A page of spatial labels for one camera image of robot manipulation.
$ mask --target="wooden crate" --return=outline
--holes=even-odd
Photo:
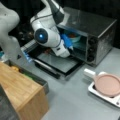
[[[2,62],[0,62],[0,84],[20,120],[40,120],[48,111],[43,87]]]

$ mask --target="table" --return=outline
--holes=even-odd
[[[50,88],[50,109],[42,120],[118,120],[120,108],[88,92],[91,80],[85,79],[85,68],[120,76],[120,50],[113,48],[97,67],[83,65],[69,80],[43,75]]]

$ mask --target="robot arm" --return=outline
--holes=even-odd
[[[62,22],[64,11],[54,0],[42,0],[41,2],[45,8],[30,20],[34,38],[40,45],[51,47],[56,56],[68,57],[70,53],[65,48],[57,28],[53,30],[56,24]]]

